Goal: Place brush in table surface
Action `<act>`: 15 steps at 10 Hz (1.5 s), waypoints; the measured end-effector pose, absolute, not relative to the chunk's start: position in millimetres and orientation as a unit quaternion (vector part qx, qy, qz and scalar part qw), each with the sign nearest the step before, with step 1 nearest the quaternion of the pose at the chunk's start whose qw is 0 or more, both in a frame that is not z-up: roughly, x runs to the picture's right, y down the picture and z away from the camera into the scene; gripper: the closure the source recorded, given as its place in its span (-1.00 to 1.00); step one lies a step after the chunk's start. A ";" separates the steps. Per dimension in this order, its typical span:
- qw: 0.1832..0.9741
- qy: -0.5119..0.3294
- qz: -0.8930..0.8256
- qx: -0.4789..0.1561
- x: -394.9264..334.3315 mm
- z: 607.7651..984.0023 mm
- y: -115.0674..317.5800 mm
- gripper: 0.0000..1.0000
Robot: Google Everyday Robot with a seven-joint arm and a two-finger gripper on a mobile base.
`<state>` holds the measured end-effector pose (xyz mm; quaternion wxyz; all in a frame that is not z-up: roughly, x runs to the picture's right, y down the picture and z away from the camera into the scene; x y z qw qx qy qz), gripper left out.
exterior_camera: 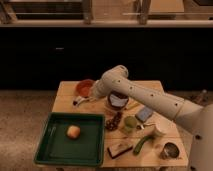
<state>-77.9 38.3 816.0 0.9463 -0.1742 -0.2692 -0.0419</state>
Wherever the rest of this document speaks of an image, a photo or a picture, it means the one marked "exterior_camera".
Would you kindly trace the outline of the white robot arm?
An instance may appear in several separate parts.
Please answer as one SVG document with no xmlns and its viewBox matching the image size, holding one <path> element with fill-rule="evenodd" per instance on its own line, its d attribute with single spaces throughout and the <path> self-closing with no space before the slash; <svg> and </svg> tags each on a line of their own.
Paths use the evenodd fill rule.
<svg viewBox="0 0 213 171">
<path fill-rule="evenodd" d="M 213 104 L 198 105 L 187 99 L 147 88 L 128 79 L 128 69 L 117 65 L 105 71 L 91 90 L 95 99 L 111 91 L 127 95 L 175 122 L 193 135 L 188 171 L 213 171 Z"/>
</svg>

